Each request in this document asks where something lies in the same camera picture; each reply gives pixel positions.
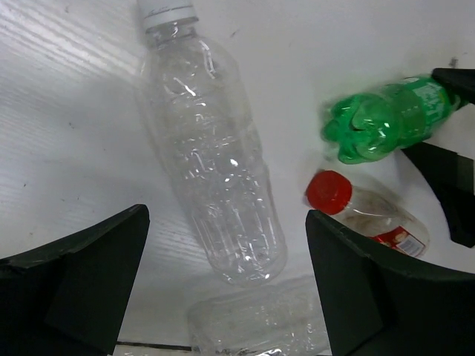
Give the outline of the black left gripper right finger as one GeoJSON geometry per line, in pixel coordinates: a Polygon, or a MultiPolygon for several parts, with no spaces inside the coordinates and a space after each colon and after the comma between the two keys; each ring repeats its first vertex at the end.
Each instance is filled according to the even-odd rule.
{"type": "Polygon", "coordinates": [[[320,211],[307,241],[333,355],[472,355],[474,276],[409,257],[320,211]]]}

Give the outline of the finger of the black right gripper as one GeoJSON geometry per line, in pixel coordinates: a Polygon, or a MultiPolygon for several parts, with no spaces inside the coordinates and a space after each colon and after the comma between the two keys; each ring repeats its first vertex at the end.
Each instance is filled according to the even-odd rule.
{"type": "Polygon", "coordinates": [[[451,110],[474,104],[474,69],[442,68],[432,70],[431,77],[448,93],[451,110]]]}
{"type": "Polygon", "coordinates": [[[426,142],[402,150],[436,195],[450,239],[474,247],[474,160],[426,142]]]}

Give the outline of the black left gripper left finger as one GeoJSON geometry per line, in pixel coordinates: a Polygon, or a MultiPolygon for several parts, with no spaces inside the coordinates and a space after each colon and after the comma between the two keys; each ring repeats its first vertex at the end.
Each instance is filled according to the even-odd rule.
{"type": "Polygon", "coordinates": [[[1,259],[1,354],[113,354],[149,225],[133,205],[1,259]]]}

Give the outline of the green plastic soda bottle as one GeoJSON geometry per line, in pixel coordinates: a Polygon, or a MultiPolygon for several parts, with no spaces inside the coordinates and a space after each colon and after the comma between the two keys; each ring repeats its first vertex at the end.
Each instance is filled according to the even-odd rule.
{"type": "Polygon", "coordinates": [[[429,75],[411,76],[339,100],[321,135],[344,164],[376,162],[430,138],[467,103],[429,75]]]}

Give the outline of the clear bottle white cap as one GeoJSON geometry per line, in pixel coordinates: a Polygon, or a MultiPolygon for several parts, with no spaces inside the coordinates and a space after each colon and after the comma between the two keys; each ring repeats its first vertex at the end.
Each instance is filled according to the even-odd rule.
{"type": "Polygon", "coordinates": [[[259,286],[287,248],[238,65],[196,31],[191,1],[140,1],[146,55],[137,100],[160,162],[209,264],[259,286]]]}

